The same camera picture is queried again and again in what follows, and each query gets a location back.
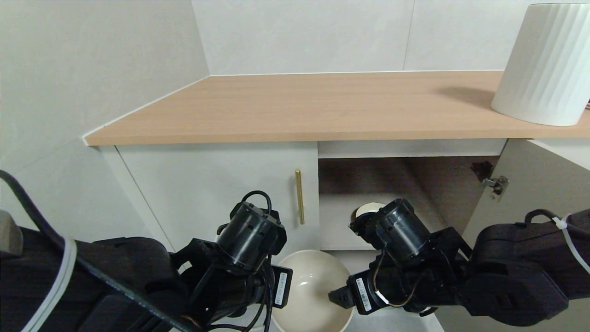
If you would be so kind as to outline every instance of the barcode sticker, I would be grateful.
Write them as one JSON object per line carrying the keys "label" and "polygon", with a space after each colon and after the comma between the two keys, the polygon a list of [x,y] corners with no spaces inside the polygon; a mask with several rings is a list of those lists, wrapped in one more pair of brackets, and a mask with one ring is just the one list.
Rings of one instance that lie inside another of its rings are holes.
{"label": "barcode sticker", "polygon": [[363,283],[362,278],[358,278],[356,280],[356,286],[359,288],[360,298],[363,300],[363,307],[365,307],[365,311],[371,310],[371,302],[369,302],[369,297],[367,296],[367,290],[365,289],[365,284]]}
{"label": "barcode sticker", "polygon": [[283,295],[285,294],[285,285],[287,285],[287,274],[284,272],[281,272],[280,276],[278,277],[277,296],[274,297],[274,303],[276,305],[283,304]]}

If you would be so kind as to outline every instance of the ribbed white vase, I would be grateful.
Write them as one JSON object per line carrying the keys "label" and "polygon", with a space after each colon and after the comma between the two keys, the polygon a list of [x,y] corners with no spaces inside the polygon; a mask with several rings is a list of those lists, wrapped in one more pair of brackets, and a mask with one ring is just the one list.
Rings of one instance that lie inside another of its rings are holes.
{"label": "ribbed white vase", "polygon": [[590,99],[590,4],[528,7],[491,103],[513,118],[578,123]]}

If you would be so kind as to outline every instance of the cabinet handle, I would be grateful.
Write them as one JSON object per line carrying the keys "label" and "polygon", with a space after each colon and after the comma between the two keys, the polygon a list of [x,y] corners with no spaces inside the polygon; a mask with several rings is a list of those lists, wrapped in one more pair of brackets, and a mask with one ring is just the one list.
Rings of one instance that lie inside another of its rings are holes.
{"label": "cabinet handle", "polygon": [[303,211],[303,189],[301,188],[301,170],[295,170],[295,182],[297,185],[297,205],[299,205],[299,223],[305,224],[305,212]]}

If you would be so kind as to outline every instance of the ceramic bowl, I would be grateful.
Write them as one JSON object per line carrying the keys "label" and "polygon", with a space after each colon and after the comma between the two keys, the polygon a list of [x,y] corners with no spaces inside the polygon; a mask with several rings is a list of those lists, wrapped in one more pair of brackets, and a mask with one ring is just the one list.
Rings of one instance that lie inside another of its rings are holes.
{"label": "ceramic bowl", "polygon": [[346,285],[350,274],[337,258],[318,250],[302,250],[279,265],[293,269],[287,305],[273,309],[272,314],[282,332],[342,332],[348,326],[353,308],[341,308],[328,299],[330,291]]}

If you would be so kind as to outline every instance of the open cabinet door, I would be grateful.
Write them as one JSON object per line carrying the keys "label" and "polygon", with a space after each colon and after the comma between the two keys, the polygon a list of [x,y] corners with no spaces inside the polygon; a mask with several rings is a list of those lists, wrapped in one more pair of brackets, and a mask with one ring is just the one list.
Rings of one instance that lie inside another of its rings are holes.
{"label": "open cabinet door", "polygon": [[[590,160],[590,145],[580,153]],[[551,152],[540,142],[509,140],[493,177],[501,175],[510,184],[499,202],[491,199],[491,188],[485,190],[463,233],[470,246],[485,227],[522,222],[525,214],[534,209],[548,209],[564,216],[590,207],[590,170]],[[567,310],[551,320],[525,328],[504,325],[489,317],[472,317],[463,307],[440,308],[436,315],[447,332],[579,332],[590,331],[589,308],[590,299],[573,300]]]}

